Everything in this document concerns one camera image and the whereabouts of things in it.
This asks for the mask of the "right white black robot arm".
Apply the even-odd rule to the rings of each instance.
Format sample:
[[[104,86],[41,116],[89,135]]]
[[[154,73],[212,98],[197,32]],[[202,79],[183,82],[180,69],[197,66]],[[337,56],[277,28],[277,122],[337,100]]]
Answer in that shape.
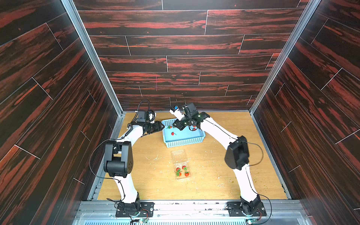
[[[225,148],[225,163],[234,171],[239,184],[242,212],[247,216],[254,215],[262,202],[251,177],[246,138],[227,131],[207,113],[198,112],[193,103],[184,105],[182,109],[184,112],[181,112],[177,106],[169,110],[177,118],[173,125],[179,130],[190,126],[199,128]]]

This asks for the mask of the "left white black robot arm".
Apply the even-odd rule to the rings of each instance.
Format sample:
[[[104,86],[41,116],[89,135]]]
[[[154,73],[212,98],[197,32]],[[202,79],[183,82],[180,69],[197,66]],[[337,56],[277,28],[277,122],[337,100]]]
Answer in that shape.
[[[160,132],[164,128],[160,121],[134,122],[128,124],[127,132],[120,138],[106,142],[103,168],[116,182],[121,194],[117,205],[120,211],[138,214],[141,210],[140,196],[131,176],[134,167],[133,145],[139,138]]]

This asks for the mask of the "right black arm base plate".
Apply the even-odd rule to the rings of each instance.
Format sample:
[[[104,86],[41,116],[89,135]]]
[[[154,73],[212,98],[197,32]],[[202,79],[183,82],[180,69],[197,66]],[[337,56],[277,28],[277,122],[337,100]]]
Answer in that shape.
[[[231,217],[266,217],[267,212],[262,202],[227,202],[225,210]]]

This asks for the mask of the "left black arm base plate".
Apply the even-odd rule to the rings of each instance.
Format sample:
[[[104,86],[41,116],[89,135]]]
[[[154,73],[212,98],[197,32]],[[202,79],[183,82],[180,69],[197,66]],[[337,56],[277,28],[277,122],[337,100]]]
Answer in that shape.
[[[154,214],[154,202],[134,202],[117,205],[116,218],[151,218]]]

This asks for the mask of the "light blue plastic basket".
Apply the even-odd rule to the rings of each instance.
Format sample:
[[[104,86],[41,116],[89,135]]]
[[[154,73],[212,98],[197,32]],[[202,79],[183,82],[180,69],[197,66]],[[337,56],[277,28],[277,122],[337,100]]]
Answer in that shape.
[[[165,128],[162,130],[163,141],[166,144],[167,148],[190,145],[195,143],[202,143],[206,134],[200,129],[196,131],[191,131],[192,127],[186,127],[183,130],[179,130],[176,127],[173,127],[173,122],[176,119],[167,119],[162,120]]]

